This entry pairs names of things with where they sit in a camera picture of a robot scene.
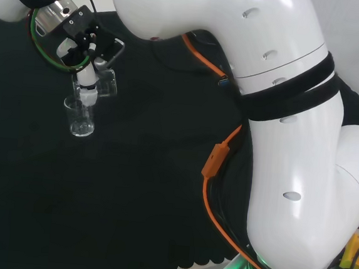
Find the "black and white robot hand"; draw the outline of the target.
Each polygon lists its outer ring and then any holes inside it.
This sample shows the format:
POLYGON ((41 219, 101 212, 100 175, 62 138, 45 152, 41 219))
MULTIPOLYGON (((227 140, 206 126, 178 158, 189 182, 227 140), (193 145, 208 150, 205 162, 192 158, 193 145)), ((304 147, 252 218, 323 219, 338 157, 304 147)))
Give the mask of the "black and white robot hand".
POLYGON ((91 107, 99 95, 100 81, 112 74, 113 62, 125 51, 125 42, 100 25, 88 7, 78 8, 61 24, 65 40, 56 50, 63 67, 72 72, 76 97, 91 107))

